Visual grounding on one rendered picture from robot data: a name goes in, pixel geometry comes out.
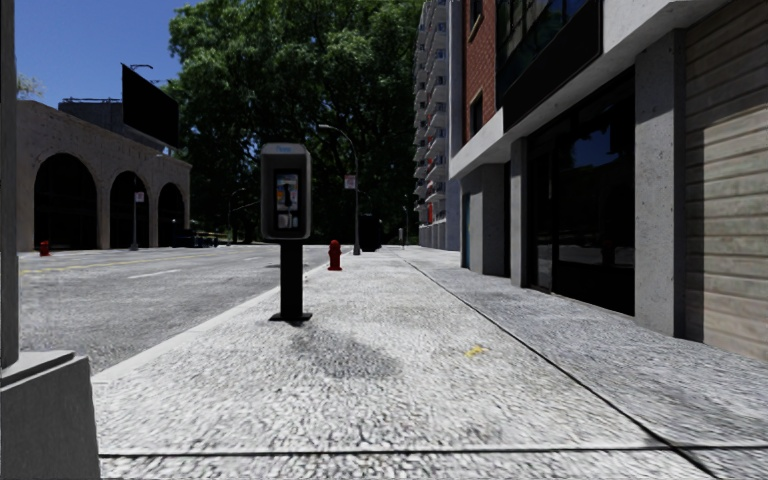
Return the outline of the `dark bin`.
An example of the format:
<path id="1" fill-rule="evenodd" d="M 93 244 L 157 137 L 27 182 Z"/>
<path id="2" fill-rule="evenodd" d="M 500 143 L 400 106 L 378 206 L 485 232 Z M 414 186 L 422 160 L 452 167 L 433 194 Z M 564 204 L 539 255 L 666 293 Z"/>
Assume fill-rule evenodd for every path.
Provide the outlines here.
<path id="1" fill-rule="evenodd" d="M 363 252 L 375 252 L 381 247 L 381 220 L 375 215 L 359 216 L 359 243 Z"/>

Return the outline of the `grey street lamp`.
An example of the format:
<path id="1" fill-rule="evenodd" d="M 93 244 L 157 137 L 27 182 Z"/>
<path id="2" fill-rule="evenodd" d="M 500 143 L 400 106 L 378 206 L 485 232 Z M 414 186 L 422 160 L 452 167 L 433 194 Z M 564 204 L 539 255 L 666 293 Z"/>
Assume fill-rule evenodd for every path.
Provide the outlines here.
<path id="1" fill-rule="evenodd" d="M 334 127 L 332 125 L 328 125 L 328 124 L 318 124 L 317 127 L 318 127 L 318 129 L 332 130 L 332 131 L 335 131 L 335 132 L 339 133 L 340 135 L 342 135 L 347 140 L 347 142 L 349 143 L 351 151 L 352 151 L 352 155 L 353 155 L 353 158 L 354 158 L 354 176 L 355 176 L 355 185 L 354 185 L 354 192 L 355 192 L 355 215 L 354 215 L 354 221 L 355 221 L 355 225 L 354 225 L 354 245 L 353 245 L 353 252 L 352 253 L 353 253 L 354 256 L 359 256 L 361 254 L 361 249 L 360 249 L 360 237 L 359 237 L 359 213 L 360 213 L 360 209 L 359 209 L 359 160 L 358 160 L 357 152 L 356 152 L 354 143 L 352 142 L 350 137 L 343 130 L 341 130 L 341 129 L 337 128 L 337 127 Z"/>

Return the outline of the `white balcony tower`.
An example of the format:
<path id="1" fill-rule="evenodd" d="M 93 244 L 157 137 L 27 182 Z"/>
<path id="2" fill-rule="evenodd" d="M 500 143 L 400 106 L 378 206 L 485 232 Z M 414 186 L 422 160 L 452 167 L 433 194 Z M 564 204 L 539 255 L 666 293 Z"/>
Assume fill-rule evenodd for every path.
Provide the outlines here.
<path id="1" fill-rule="evenodd" d="M 458 101 L 451 86 L 458 64 L 451 41 L 459 21 L 460 10 L 450 0 L 425 0 L 413 56 L 418 241 L 451 251 L 460 249 L 459 185 L 449 178 L 451 142 L 457 138 L 452 114 Z"/>

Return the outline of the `trees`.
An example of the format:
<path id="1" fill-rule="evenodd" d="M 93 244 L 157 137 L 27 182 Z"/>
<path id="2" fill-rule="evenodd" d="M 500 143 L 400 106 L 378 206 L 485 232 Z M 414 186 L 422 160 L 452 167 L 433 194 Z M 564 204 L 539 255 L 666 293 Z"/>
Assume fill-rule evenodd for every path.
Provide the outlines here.
<path id="1" fill-rule="evenodd" d="M 261 147 L 312 156 L 312 241 L 354 239 L 359 214 L 382 241 L 413 227 L 413 56 L 423 0 L 201 0 L 177 10 L 169 49 L 181 65 L 181 156 L 191 217 L 245 241 L 260 235 Z"/>

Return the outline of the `red brick building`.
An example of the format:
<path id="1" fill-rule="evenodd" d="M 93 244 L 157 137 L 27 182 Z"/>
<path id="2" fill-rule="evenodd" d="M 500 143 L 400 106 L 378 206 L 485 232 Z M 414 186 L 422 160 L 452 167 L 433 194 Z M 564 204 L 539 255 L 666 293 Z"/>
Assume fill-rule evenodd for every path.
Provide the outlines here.
<path id="1" fill-rule="evenodd" d="M 450 0 L 460 264 L 768 361 L 768 0 Z"/>

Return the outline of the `dark billboard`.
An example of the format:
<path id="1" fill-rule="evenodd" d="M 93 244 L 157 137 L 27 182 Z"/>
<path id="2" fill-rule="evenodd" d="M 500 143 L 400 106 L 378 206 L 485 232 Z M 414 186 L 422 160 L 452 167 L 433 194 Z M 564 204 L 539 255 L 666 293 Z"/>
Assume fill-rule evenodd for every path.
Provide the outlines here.
<path id="1" fill-rule="evenodd" d="M 124 124 L 177 148 L 178 102 L 125 64 L 121 67 Z"/>

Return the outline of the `pale stone arched building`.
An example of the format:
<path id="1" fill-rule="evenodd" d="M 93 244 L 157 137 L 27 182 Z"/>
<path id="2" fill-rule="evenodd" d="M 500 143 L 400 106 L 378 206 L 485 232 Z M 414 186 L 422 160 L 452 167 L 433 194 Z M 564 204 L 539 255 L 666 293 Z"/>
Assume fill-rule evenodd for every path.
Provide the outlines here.
<path id="1" fill-rule="evenodd" d="M 160 197 L 173 185 L 181 195 L 177 227 L 190 227 L 190 172 L 192 165 L 133 139 L 32 100 L 17 102 L 17 249 L 31 251 L 34 241 L 34 184 L 41 166 L 64 154 L 82 163 L 95 186 L 97 249 L 110 247 L 110 194 L 124 172 L 138 175 L 149 203 L 148 241 L 159 245 Z"/>

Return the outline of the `black phone booth on post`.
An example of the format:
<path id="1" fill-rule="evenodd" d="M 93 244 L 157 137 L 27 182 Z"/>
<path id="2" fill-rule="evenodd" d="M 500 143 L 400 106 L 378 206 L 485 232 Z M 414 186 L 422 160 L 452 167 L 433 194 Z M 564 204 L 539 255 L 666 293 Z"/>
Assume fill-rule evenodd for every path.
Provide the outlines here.
<path id="1" fill-rule="evenodd" d="M 295 143 L 261 147 L 261 231 L 280 245 L 280 310 L 273 321 L 298 324 L 303 310 L 303 242 L 311 233 L 311 155 Z"/>

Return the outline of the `sign on a post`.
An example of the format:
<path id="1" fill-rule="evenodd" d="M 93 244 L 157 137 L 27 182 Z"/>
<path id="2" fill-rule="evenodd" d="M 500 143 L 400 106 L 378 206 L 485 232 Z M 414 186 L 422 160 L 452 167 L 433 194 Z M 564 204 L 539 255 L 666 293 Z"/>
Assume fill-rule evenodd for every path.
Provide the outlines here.
<path id="1" fill-rule="evenodd" d="M 144 192 L 143 191 L 134 191 L 133 192 L 133 217 L 132 217 L 132 241 L 130 245 L 131 251 L 138 251 L 139 245 L 138 245 L 138 239 L 137 239 L 137 228 L 138 228 L 138 204 L 144 202 Z"/>

